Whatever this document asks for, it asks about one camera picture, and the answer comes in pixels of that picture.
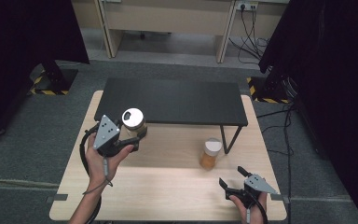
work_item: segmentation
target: floor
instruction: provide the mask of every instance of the floor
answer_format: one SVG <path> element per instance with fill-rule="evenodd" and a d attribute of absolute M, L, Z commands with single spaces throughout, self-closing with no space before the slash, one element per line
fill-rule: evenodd
<path fill-rule="evenodd" d="M 109 59 L 103 43 L 102 31 L 99 29 L 82 29 L 82 35 L 91 60 L 166 63 L 208 67 L 233 67 L 257 69 L 258 60 L 251 54 L 242 51 L 239 61 L 239 49 L 231 43 L 227 45 L 223 63 L 217 63 L 214 53 L 212 35 L 183 35 L 167 33 L 145 33 L 141 39 L 140 32 L 126 32 L 118 49 L 117 57 Z M 242 45 L 239 37 L 231 38 Z M 259 48 L 264 49 L 266 42 L 260 40 Z"/>

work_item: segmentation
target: power strip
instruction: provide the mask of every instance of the power strip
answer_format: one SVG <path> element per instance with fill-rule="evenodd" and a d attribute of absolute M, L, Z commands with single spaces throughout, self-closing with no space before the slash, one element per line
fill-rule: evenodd
<path fill-rule="evenodd" d="M 241 6 L 245 5 L 245 11 L 256 11 L 258 2 L 238 1 L 237 10 L 241 11 Z"/>

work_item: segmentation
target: human hand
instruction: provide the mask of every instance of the human hand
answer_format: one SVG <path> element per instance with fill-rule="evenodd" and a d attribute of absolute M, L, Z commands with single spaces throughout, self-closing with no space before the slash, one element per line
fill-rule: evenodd
<path fill-rule="evenodd" d="M 230 195 L 229 199 L 235 203 L 238 210 L 241 214 L 241 223 L 246 224 L 247 223 L 247 208 L 243 205 L 241 200 L 236 197 L 235 195 Z M 263 206 L 264 210 L 267 212 L 267 193 L 261 192 L 258 196 L 258 201 L 260 202 L 261 206 Z M 261 214 L 260 209 L 257 205 L 252 206 L 251 208 L 251 224 L 262 224 L 264 223 L 263 216 Z"/>
<path fill-rule="evenodd" d="M 133 145 L 129 145 L 121 149 L 121 151 L 114 157 L 108 157 L 108 176 L 104 175 L 103 171 L 103 157 L 93 148 L 94 141 L 97 133 L 93 133 L 89 136 L 89 142 L 86 152 L 87 163 L 89 164 L 89 186 L 87 191 L 96 189 L 102 193 L 106 185 L 100 186 L 105 181 L 111 181 L 115 177 L 117 167 L 121 161 L 123 161 L 132 151 Z"/>

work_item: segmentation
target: wooden table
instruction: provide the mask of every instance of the wooden table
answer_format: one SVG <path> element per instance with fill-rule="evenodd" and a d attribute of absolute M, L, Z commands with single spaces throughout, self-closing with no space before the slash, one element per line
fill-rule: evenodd
<path fill-rule="evenodd" d="M 95 125 L 93 119 L 102 91 L 96 91 L 79 130 L 57 194 L 68 194 L 66 201 L 55 201 L 50 210 L 53 220 L 69 220 L 82 198 L 89 178 L 83 168 L 78 146 L 84 130 Z M 243 128 L 228 155 L 221 151 L 211 171 L 202 169 L 199 159 L 209 137 L 219 137 L 219 126 L 148 123 L 148 132 L 140 149 L 131 153 L 117 170 L 113 187 L 106 187 L 97 220 L 240 220 L 234 203 L 225 199 L 219 186 L 222 177 L 228 186 L 243 188 L 240 165 L 248 172 L 266 178 L 280 192 L 269 161 L 252 102 L 242 96 L 249 125 Z M 225 127 L 232 136 L 237 127 Z M 268 196 L 268 219 L 283 220 L 282 201 Z"/>

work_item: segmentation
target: cable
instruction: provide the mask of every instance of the cable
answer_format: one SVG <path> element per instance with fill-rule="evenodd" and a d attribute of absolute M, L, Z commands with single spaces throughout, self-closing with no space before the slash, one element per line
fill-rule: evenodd
<path fill-rule="evenodd" d="M 286 111 L 288 111 L 288 109 L 287 110 L 280 110 L 280 111 L 276 111 L 276 112 L 272 112 L 272 113 L 268 113 L 268 114 L 264 114 L 264 115 L 259 115 L 259 116 L 257 116 L 257 118 L 260 119 L 260 118 L 263 118 L 263 117 L 266 117 L 266 116 L 284 113 Z"/>
<path fill-rule="evenodd" d="M 88 191 L 84 191 L 83 192 L 83 195 L 86 195 L 86 194 L 90 194 L 91 192 L 95 191 L 96 189 L 102 187 L 103 185 L 109 185 L 110 187 L 112 187 L 112 182 L 110 182 L 107 178 L 103 181 L 103 183 L 101 183 L 98 187 L 95 187 L 94 189 L 91 189 L 91 190 L 88 190 Z"/>
<path fill-rule="evenodd" d="M 95 133 L 97 131 L 98 127 L 99 127 L 99 122 L 94 127 L 92 127 L 89 131 L 86 130 L 86 133 L 84 134 L 84 136 L 81 140 L 80 146 L 79 146 L 80 159 L 83 163 L 83 166 L 84 166 L 84 169 L 86 170 L 87 175 L 90 175 L 89 174 L 89 164 L 87 163 L 86 151 L 85 151 L 84 146 L 85 146 L 86 141 L 89 138 L 89 136 L 92 133 Z M 94 219 L 97 217 L 98 213 L 100 212 L 101 203 L 102 203 L 102 197 L 100 196 L 100 199 L 98 200 L 98 203 L 95 206 L 94 211 L 92 212 L 91 216 L 89 217 L 89 220 L 86 223 L 91 224 L 94 221 Z"/>
<path fill-rule="evenodd" d="M 237 49 L 246 51 L 246 52 L 252 54 L 252 56 L 254 56 L 255 58 L 257 58 L 257 60 L 260 60 L 259 57 L 258 57 L 254 52 L 252 52 L 252 51 L 250 51 L 250 50 L 248 50 L 248 49 L 244 49 L 244 48 L 243 48 L 243 44 L 242 44 L 242 46 L 239 46 L 239 45 L 236 44 L 231 38 L 229 38 L 228 40 L 229 40 L 229 41 L 231 42 L 231 44 L 234 45 L 234 47 L 236 47 Z"/>
<path fill-rule="evenodd" d="M 254 54 L 253 54 L 251 51 L 248 51 L 248 50 L 244 49 L 244 48 L 243 48 L 243 45 L 244 45 L 244 43 L 242 44 L 242 46 L 240 47 L 240 50 L 238 51 L 237 58 L 238 58 L 238 61 L 239 61 L 240 63 L 247 63 L 247 62 L 241 61 L 241 50 L 245 50 L 245 51 L 251 53 L 252 55 L 254 55 Z"/>
<path fill-rule="evenodd" d="M 277 112 L 273 112 L 273 113 L 270 113 L 270 114 L 266 114 L 266 116 L 268 116 L 268 115 L 277 114 L 277 113 L 280 113 L 280 112 L 287 112 L 288 114 L 286 114 L 286 117 L 288 118 L 289 123 L 287 123 L 287 121 L 286 121 L 283 126 L 279 126 L 279 125 L 278 126 L 269 126 L 266 129 L 264 129 L 261 133 L 264 133 L 265 131 L 267 131 L 267 130 L 269 130 L 271 128 L 284 128 L 284 129 L 288 128 L 292 124 L 290 110 L 291 110 L 291 108 L 289 108 L 287 110 L 284 109 L 282 111 L 277 111 Z M 291 147 L 290 147 L 290 151 L 288 153 L 284 153 L 284 152 L 277 151 L 277 150 L 271 150 L 271 149 L 268 149 L 267 151 L 274 152 L 274 153 L 279 153 L 279 154 L 282 154 L 284 156 L 293 156 L 293 155 L 295 155 L 295 152 L 293 151 L 293 149 Z"/>
<path fill-rule="evenodd" d="M 284 142 L 286 143 L 287 146 L 287 154 L 290 155 L 290 152 L 293 151 L 292 147 L 290 147 L 290 142 L 289 142 L 289 136 L 287 134 L 287 121 L 290 120 L 290 111 L 294 108 L 295 105 L 291 105 L 289 107 L 289 111 L 287 111 L 286 114 L 286 118 L 284 120 L 284 128 L 283 128 L 283 132 L 284 132 Z M 287 194 L 287 198 L 289 200 L 289 204 L 287 205 L 287 220 L 288 220 L 288 224 L 292 223 L 292 216 L 291 216 L 291 212 L 292 212 L 292 203 L 290 202 L 291 198 L 292 198 L 292 167 L 291 167 L 291 163 L 290 163 L 290 156 L 287 157 L 287 170 L 288 170 L 288 194 Z"/>
<path fill-rule="evenodd" d="M 247 30 L 247 27 L 246 27 L 246 23 L 245 23 L 245 19 L 243 18 L 243 9 L 241 9 L 241 20 L 242 20 L 242 23 L 243 23 L 243 27 L 245 28 L 245 33 L 246 33 L 246 40 L 242 40 L 245 44 L 246 44 L 246 41 L 249 39 L 251 41 L 251 44 L 253 46 L 253 49 L 250 48 L 247 44 L 246 44 L 246 47 L 248 47 L 253 53 L 255 53 L 258 58 L 260 59 L 261 58 L 261 55 L 259 54 L 259 51 L 258 51 L 258 48 L 257 46 L 255 45 L 254 41 L 252 40 L 251 36 L 252 36 L 252 33 L 254 34 L 255 36 L 255 11 L 252 10 L 252 29 L 251 29 L 251 32 L 248 33 L 248 30 Z"/>

